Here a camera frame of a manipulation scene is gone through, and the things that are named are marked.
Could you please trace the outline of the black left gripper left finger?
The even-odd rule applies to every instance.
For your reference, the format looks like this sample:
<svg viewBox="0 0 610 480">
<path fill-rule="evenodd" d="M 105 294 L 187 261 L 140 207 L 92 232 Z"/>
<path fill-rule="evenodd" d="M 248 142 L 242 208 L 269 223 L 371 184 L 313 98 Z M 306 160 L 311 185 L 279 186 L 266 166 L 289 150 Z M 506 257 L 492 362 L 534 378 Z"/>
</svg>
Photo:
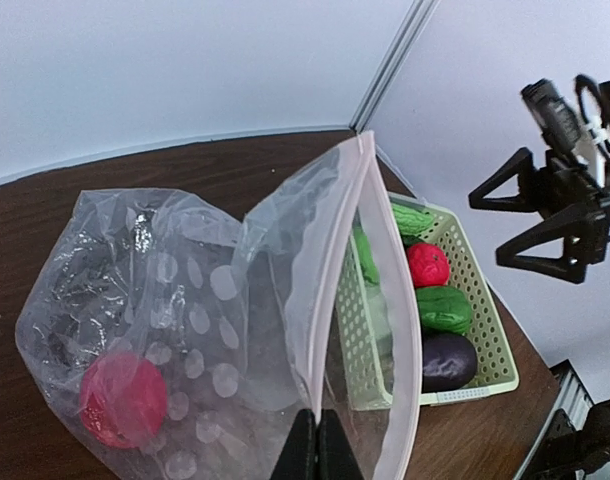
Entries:
<svg viewBox="0 0 610 480">
<path fill-rule="evenodd" d="M 316 421 L 309 409 L 300 410 L 274 466 L 271 480 L 313 480 L 316 473 Z"/>
</svg>

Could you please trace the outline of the green striped toy watermelon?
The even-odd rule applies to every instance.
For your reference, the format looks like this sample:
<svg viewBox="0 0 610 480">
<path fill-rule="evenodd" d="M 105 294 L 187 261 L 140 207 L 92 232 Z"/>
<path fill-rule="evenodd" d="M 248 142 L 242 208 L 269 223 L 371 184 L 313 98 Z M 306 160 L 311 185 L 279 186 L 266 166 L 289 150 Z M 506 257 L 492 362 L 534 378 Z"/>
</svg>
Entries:
<svg viewBox="0 0 610 480">
<path fill-rule="evenodd" d="M 379 271 L 373 260 L 370 243 L 366 234 L 360 227 L 355 227 L 353 229 L 353 238 L 364 280 L 371 285 L 379 285 Z"/>
</svg>

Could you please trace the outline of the dark green toy vegetable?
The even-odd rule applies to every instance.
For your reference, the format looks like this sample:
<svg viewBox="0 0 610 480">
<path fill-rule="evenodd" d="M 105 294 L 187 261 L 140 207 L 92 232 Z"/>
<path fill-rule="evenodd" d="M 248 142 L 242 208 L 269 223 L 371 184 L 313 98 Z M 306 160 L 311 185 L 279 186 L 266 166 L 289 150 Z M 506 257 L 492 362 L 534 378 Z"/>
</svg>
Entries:
<svg viewBox="0 0 610 480">
<path fill-rule="evenodd" d="M 461 290 L 451 286 L 419 288 L 416 302 L 423 328 L 460 335 L 469 331 L 472 307 Z"/>
</svg>

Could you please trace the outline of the purple toy eggplant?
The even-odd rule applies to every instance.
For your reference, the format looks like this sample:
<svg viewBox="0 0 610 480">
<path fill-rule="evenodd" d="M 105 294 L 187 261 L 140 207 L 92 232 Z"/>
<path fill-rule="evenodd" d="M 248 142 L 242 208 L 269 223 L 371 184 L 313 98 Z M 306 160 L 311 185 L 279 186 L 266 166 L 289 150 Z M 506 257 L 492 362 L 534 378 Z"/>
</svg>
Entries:
<svg viewBox="0 0 610 480">
<path fill-rule="evenodd" d="M 443 332 L 426 336 L 422 344 L 422 392 L 458 390 L 477 374 L 478 356 L 465 336 Z"/>
</svg>

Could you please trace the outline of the clear zip top bag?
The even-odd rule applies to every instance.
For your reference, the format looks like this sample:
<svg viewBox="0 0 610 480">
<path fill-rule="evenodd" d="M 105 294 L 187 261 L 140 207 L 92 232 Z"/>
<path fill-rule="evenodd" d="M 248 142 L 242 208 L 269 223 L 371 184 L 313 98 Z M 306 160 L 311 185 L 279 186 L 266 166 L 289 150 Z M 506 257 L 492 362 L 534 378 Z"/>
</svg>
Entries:
<svg viewBox="0 0 610 480">
<path fill-rule="evenodd" d="M 366 234 L 394 356 L 381 438 L 351 447 L 372 479 L 404 476 L 420 409 L 421 335 L 372 132 L 331 148 L 243 220 L 173 189 L 82 192 L 17 320 L 48 407 L 122 479 L 270 479 L 297 413 L 321 421 L 348 240 Z M 86 370 L 130 351 L 167 385 L 140 448 L 100 443 L 80 418 Z"/>
</svg>

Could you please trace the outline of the red toy apple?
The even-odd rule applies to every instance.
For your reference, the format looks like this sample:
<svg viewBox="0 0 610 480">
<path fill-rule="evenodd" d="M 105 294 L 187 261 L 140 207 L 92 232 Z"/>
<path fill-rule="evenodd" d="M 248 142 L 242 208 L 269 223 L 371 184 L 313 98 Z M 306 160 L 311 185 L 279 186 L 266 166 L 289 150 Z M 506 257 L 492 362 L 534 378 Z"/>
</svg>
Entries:
<svg viewBox="0 0 610 480">
<path fill-rule="evenodd" d="M 149 360 L 130 351 L 110 352 L 84 373 L 79 407 L 84 427 L 100 443 L 140 448 L 163 424 L 167 385 Z"/>
</svg>

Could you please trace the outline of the red toy tomato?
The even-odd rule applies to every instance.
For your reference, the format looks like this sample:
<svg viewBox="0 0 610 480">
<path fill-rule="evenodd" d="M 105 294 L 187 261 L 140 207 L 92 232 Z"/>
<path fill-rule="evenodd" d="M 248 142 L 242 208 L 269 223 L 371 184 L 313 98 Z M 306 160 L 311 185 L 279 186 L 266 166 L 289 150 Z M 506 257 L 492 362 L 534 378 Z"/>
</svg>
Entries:
<svg viewBox="0 0 610 480">
<path fill-rule="evenodd" d="M 406 250 L 406 258 L 416 288 L 443 286 L 448 283 L 449 261 L 438 246 L 416 243 Z"/>
</svg>

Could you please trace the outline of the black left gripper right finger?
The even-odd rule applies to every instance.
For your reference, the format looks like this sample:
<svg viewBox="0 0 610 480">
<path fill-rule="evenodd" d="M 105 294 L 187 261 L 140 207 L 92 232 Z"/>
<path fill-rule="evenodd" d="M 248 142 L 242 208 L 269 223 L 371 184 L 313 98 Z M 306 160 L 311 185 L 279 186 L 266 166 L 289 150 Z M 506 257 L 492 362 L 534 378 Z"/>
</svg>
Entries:
<svg viewBox="0 0 610 480">
<path fill-rule="evenodd" d="M 317 427 L 319 480 L 363 480 L 354 452 L 335 410 L 323 410 Z"/>
</svg>

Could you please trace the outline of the green bumpy toy cucumber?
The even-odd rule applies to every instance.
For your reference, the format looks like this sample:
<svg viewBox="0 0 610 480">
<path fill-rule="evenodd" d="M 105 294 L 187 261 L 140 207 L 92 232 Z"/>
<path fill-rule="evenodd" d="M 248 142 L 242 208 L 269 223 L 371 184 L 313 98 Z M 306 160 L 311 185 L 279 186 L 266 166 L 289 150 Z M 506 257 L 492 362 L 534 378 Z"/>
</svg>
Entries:
<svg viewBox="0 0 610 480">
<path fill-rule="evenodd" d="M 434 216 L 427 211 L 404 205 L 391 205 L 395 223 L 403 237 L 419 236 L 434 224 Z"/>
</svg>

